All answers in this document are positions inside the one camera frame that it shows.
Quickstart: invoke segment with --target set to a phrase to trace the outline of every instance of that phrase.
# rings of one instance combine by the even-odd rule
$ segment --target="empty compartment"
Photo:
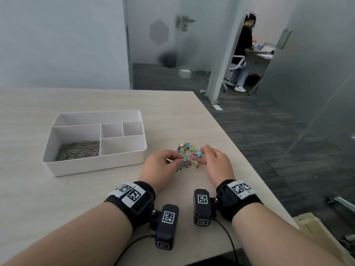
[[[101,138],[123,136],[122,123],[109,123],[101,125]]]
[[[101,139],[100,156],[134,151],[144,151],[147,143],[144,135]]]
[[[56,161],[61,145],[83,141],[100,141],[101,125],[79,125],[52,128],[43,155],[44,162]]]
[[[123,123],[123,136],[144,134],[143,122],[125,122]]]
[[[142,121],[139,110],[64,113],[57,117],[53,127],[131,121]]]

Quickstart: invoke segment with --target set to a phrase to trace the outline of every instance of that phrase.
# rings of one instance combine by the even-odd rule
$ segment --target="gray carpet floor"
[[[247,96],[221,91],[223,111],[217,111],[200,93],[208,78],[206,72],[197,72],[182,79],[175,69],[133,64],[134,89],[193,91],[291,216],[312,212],[336,238],[355,233],[355,214],[324,202],[325,196],[336,194],[355,203],[354,157],[259,92]]]

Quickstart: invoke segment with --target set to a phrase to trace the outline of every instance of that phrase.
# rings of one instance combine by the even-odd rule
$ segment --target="white organizer box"
[[[100,141],[100,155],[55,161],[61,145],[82,141]],[[54,176],[60,176],[143,163],[146,154],[140,111],[64,113],[52,126],[43,162]]]

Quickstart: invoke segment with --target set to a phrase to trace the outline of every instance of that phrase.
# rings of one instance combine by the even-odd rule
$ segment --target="black cable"
[[[113,264],[113,266],[116,266],[118,261],[122,258],[123,254],[136,242],[138,242],[139,240],[142,240],[144,238],[154,238],[155,235],[154,234],[150,234],[150,235],[145,235],[145,236],[142,236],[142,237],[139,237],[138,239],[135,239],[133,242],[131,242],[125,250],[123,250],[123,252],[121,253],[121,255],[118,257],[118,259],[116,260],[116,262]]]
[[[226,228],[225,228],[217,219],[215,219],[214,217],[213,217],[212,219],[213,219],[215,222],[217,222],[218,224],[220,224],[220,226],[221,226],[221,227],[224,229],[224,231],[227,233],[227,235],[228,235],[228,237],[229,237],[229,240],[230,240],[230,242],[232,243],[232,247],[233,247],[233,251],[234,251],[234,256],[235,256],[235,262],[237,263],[237,265],[239,265],[238,257],[237,257],[237,251],[235,251],[232,238],[230,237],[228,231],[226,230]]]

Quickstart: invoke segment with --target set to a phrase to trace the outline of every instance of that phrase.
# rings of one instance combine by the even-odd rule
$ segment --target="forearm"
[[[253,266],[344,266],[260,203],[242,208],[232,224]]]
[[[51,232],[3,266],[112,266],[132,234],[123,212],[104,202]]]

